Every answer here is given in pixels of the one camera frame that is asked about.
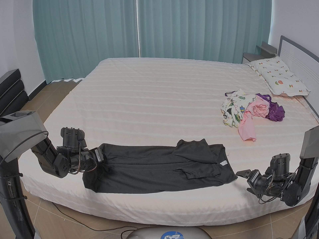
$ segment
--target floral pillowcase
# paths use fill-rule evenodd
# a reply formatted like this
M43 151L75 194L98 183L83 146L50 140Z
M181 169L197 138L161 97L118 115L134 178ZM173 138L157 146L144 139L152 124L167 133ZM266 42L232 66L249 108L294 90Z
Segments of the floral pillowcase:
M267 84L274 95L307 96L309 90L280 57L252 61L248 64Z

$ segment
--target blue logo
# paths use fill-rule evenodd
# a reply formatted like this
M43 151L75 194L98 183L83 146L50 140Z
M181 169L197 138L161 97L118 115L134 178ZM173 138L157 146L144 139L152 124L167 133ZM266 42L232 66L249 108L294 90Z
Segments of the blue logo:
M183 235L177 231L168 231L160 239L184 239Z

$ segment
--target crumpled clothes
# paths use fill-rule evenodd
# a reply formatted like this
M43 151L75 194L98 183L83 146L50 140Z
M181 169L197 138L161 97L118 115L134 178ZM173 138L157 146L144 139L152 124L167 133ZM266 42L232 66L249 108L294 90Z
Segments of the crumpled clothes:
M257 100L256 95L246 94L242 89L233 92L221 105L223 123L230 127L239 127L246 107Z
M256 132L253 116L265 118L269 113L269 102L257 97L256 101L249 104L243 114L243 119L238 127L238 133L243 141L252 139L256 141Z
M262 95L260 93L256 95L269 102L269 113L266 116L266 119L269 119L271 121L283 120L283 118L285 117L285 110L282 106L279 106L278 103L272 102L270 95Z

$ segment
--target wooden floor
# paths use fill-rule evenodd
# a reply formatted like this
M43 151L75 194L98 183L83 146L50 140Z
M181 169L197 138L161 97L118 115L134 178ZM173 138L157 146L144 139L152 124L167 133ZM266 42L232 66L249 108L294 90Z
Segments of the wooden floor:
M36 110L44 122L66 95L77 85L70 82L53 82L47 85L23 110ZM110 232L95 232L61 214L51 202L32 196L24 191L30 217L38 228L42 239L120 239L124 229ZM295 231L301 217L308 211L310 201L304 205L258 217L241 223L224 226L202 226L212 238L218 239L288 239ZM125 225L138 228L153 226L124 221L108 220L88 214L79 213L60 206L71 217L94 229L110 229ZM14 239L15 236L0 207L0 238Z

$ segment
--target white label sticker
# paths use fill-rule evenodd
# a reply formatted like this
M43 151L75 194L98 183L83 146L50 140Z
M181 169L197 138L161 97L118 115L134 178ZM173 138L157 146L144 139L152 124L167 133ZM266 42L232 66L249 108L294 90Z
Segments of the white label sticker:
M257 173L254 175L253 179L251 180L252 183L254 182L254 180L256 180L258 174L259 174L259 171L257 171Z
M227 165L227 160L224 160L223 162L220 163L222 166Z
M101 157L99 155L98 149L95 149L95 154L96 154L96 157L98 158L98 161L101 162Z

